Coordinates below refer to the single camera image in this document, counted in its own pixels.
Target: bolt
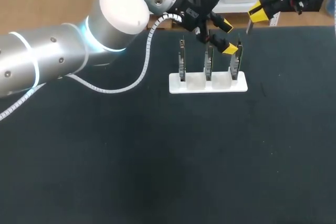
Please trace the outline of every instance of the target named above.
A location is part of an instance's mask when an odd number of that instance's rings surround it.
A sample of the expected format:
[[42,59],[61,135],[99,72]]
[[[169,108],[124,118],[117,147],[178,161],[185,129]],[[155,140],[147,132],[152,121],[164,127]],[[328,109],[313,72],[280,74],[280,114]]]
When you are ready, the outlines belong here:
[[155,0],[154,1],[156,5],[161,5],[162,4],[162,0]]
[[11,75],[12,75],[12,73],[11,73],[10,71],[6,71],[6,72],[5,72],[5,77],[6,77],[6,78],[11,77]]

